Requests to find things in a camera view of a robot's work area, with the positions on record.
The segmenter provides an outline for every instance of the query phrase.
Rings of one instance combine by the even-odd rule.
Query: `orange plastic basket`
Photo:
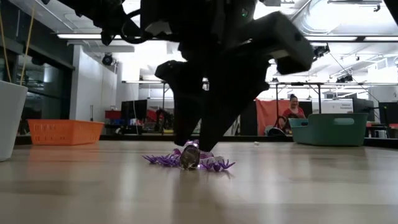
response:
[[[100,140],[104,123],[61,119],[29,119],[33,145],[74,146]]]

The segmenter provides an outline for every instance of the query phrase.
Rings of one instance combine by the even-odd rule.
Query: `green plastic bin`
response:
[[[314,146],[362,146],[367,113],[311,114],[308,119],[290,118],[293,141]]]

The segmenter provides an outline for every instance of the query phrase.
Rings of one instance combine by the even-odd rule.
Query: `white pot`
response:
[[[11,157],[27,88],[0,81],[0,162]]]

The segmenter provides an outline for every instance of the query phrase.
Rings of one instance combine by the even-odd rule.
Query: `purple toy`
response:
[[[194,145],[198,147],[199,141],[189,141],[186,143],[186,146]],[[180,156],[181,151],[179,149],[174,149],[173,154],[169,154],[167,156],[143,156],[144,159],[148,160],[151,164],[160,164],[166,167],[179,167],[180,166]],[[220,172],[226,169],[229,169],[231,166],[235,165],[235,163],[229,163],[229,160],[225,163],[224,160],[221,161],[212,161],[207,160],[206,162],[200,162],[200,168],[205,169],[207,171],[215,171]]]

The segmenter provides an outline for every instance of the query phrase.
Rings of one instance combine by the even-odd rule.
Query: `person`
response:
[[[289,118],[305,118],[304,110],[299,107],[299,99],[294,95],[290,95],[290,105],[283,114],[285,119],[279,119],[280,128],[285,128],[286,131],[290,130],[289,124],[286,124]]]

